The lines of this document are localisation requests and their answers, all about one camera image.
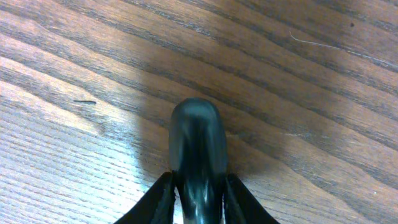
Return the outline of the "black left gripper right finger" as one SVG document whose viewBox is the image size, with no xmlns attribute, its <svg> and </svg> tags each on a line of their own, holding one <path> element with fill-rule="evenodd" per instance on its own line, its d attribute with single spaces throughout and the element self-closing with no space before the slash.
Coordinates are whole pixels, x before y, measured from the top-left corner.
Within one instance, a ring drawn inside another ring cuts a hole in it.
<svg viewBox="0 0 398 224">
<path fill-rule="evenodd" d="M 224 188 L 226 224 L 279 224 L 235 174 L 228 174 Z"/>
</svg>

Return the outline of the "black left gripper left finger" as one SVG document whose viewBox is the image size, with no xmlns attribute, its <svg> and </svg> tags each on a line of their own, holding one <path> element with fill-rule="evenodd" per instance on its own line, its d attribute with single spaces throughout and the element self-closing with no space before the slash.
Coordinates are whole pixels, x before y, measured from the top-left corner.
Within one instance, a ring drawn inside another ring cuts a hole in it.
<svg viewBox="0 0 398 224">
<path fill-rule="evenodd" d="M 171 224 L 175 184 L 171 172 L 163 173 L 130 211 L 114 224 Z"/>
</svg>

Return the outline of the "black yellow screwdriver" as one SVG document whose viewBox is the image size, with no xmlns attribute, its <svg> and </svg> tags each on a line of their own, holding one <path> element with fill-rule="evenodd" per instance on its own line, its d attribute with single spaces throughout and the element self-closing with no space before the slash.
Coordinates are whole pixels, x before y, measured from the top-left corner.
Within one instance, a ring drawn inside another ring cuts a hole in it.
<svg viewBox="0 0 398 224">
<path fill-rule="evenodd" d="M 184 222 L 220 223 L 228 157 L 221 116 L 212 102 L 187 98 L 174 108 L 169 154 Z"/>
</svg>

